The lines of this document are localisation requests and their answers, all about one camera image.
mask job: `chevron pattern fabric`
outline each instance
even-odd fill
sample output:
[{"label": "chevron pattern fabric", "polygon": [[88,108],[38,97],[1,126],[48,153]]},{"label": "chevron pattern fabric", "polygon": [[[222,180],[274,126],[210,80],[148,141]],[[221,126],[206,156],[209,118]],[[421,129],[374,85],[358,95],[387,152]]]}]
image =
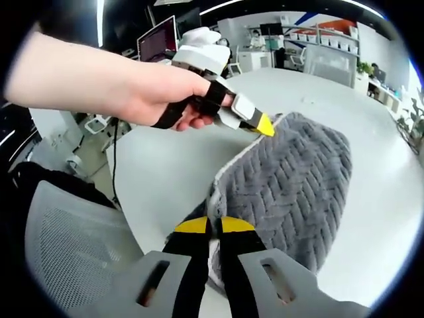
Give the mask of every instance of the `chevron pattern fabric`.
[{"label": "chevron pattern fabric", "polygon": [[[187,219],[231,216],[255,226],[317,273],[335,239],[352,173],[346,137],[299,113],[277,116],[276,135],[261,136],[215,177],[210,196]],[[219,253],[212,259],[219,273]]]}]

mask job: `gray mesh chair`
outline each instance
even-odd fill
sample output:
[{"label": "gray mesh chair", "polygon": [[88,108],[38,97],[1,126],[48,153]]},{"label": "gray mesh chair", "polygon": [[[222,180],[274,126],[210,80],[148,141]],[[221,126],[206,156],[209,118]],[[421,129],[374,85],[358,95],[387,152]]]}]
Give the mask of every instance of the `gray mesh chair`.
[{"label": "gray mesh chair", "polygon": [[25,258],[64,311],[91,304],[142,257],[124,215],[40,182],[28,214]]}]

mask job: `gray fuzzy cushion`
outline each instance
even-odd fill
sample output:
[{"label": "gray fuzzy cushion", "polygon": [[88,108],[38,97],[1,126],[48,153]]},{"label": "gray fuzzy cushion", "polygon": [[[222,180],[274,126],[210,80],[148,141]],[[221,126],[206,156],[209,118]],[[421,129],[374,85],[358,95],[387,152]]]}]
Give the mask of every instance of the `gray fuzzy cushion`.
[{"label": "gray fuzzy cushion", "polygon": [[[278,115],[274,127],[274,137],[259,137],[218,172],[209,196],[186,220],[244,219],[267,248],[317,273],[345,206],[352,172],[348,140],[299,113]],[[209,276],[222,288],[215,246]]]}]

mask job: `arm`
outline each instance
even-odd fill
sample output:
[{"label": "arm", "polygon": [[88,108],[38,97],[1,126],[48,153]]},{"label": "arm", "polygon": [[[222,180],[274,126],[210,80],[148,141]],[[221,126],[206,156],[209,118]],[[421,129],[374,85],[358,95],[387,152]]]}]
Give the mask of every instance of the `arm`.
[{"label": "arm", "polygon": [[[187,70],[137,62],[34,32],[17,56],[5,97],[25,107],[112,115],[152,126],[169,103],[204,96],[209,86]],[[174,128],[211,123],[189,106]]]}]

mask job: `ceiling light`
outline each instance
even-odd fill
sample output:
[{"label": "ceiling light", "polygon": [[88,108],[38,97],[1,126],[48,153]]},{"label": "ceiling light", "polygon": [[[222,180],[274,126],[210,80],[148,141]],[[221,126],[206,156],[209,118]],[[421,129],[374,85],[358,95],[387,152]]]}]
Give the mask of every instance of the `ceiling light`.
[{"label": "ceiling light", "polygon": [[216,5],[216,6],[210,8],[208,10],[204,10],[204,11],[200,12],[200,15],[205,15],[206,13],[209,13],[211,11],[214,11],[216,9],[225,7],[226,5],[230,5],[232,3],[236,3],[236,2],[240,2],[240,1],[243,1],[243,0],[231,0],[231,1],[228,1],[228,2],[225,2],[225,3],[221,3],[220,5]]},{"label": "ceiling light", "polygon": [[97,41],[99,47],[103,46],[103,12],[105,10],[105,0],[97,0]]},{"label": "ceiling light", "polygon": [[174,5],[176,3],[187,3],[192,1],[193,0],[156,0],[154,6],[157,7],[158,5]]},{"label": "ceiling light", "polygon": [[356,2],[356,1],[353,1],[353,0],[341,0],[341,1],[350,3],[352,5],[356,5],[357,7],[360,7],[360,8],[367,10],[367,11],[370,11],[371,13],[374,13],[376,16],[384,19],[383,15],[381,13],[375,11],[374,9],[372,9],[370,7],[367,7],[366,5],[363,5],[362,3],[359,3],[359,2]]}]

